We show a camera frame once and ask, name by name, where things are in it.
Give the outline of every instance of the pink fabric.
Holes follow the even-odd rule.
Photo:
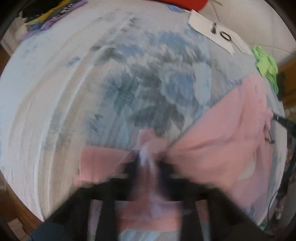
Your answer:
[[[169,163],[193,182],[213,183],[242,208],[252,206],[259,213],[265,204],[272,146],[265,141],[272,112],[267,109],[261,76],[251,74],[218,104],[204,114],[172,147],[157,138],[153,130],[139,132],[135,149],[140,150],[139,180],[133,202],[123,202],[121,230],[173,231],[180,229],[178,203],[167,202],[159,192],[155,161],[165,155]],[[80,181],[102,182],[128,152],[86,146],[81,154]],[[240,180],[240,173],[255,160],[255,171]]]

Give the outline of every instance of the light blue fabric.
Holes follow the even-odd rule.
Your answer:
[[[175,5],[168,5],[168,8],[174,12],[185,12],[183,8],[177,7]]]
[[[188,25],[155,31],[149,24],[128,16],[91,47],[104,77],[103,100],[86,119],[87,144],[131,149],[142,128],[174,141],[248,74],[226,51],[229,66],[222,67],[209,40]]]

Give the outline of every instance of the white bedsheet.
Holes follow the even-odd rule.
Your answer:
[[[106,17],[102,24],[101,17],[113,12],[117,18]],[[90,1],[50,30],[22,42],[1,76],[0,170],[20,200],[42,221],[73,190],[80,152],[88,138],[84,132],[84,116],[92,112],[98,100],[88,99],[86,95],[88,91],[99,93],[99,87],[92,85],[91,79],[100,75],[92,68],[98,53],[89,49],[106,34],[112,34],[114,27],[121,28],[126,13],[154,22],[149,31],[161,30],[163,26],[179,31],[186,27],[189,16],[171,12],[165,4],[155,2]],[[205,43],[212,66],[216,66],[211,73],[212,82],[218,81],[219,73],[223,72],[235,85],[256,71],[253,57],[243,55],[235,46],[236,55],[230,57],[210,40]],[[216,91],[216,101],[222,97],[218,93],[224,86],[221,84],[220,88],[211,90]],[[266,89],[268,105],[284,116],[283,106],[267,80]],[[174,140],[179,134],[174,130],[168,137]],[[279,124],[272,123],[271,135],[275,151],[267,205],[279,187],[287,146],[286,131]]]

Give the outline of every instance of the bed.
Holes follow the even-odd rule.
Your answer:
[[[39,219],[75,189],[83,146],[130,150],[142,128],[176,141],[257,71],[254,56],[235,45],[231,56],[192,30],[188,17],[150,1],[89,1],[14,52],[0,80],[0,170]],[[202,81],[193,84],[192,76]],[[268,106],[284,116],[265,84]],[[273,163],[257,223],[286,160],[286,130],[272,122],[271,137]]]

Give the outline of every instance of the purple cloth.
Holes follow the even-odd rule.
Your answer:
[[[54,16],[53,18],[51,18],[48,21],[46,21],[39,30],[29,31],[28,33],[26,33],[22,37],[22,39],[23,40],[26,40],[26,39],[30,38],[31,36],[35,35],[36,33],[39,33],[41,31],[45,31],[45,30],[49,29],[54,23],[56,23],[57,21],[61,20],[67,14],[69,14],[70,12],[72,12],[73,10],[75,10],[76,8],[79,8],[79,7],[81,7],[82,5],[84,5],[86,3],[88,3],[87,0],[81,0],[81,1],[79,1],[77,3],[75,3],[69,9],[67,9],[67,11],[65,13],[63,13],[63,14],[59,13],[56,16]]]

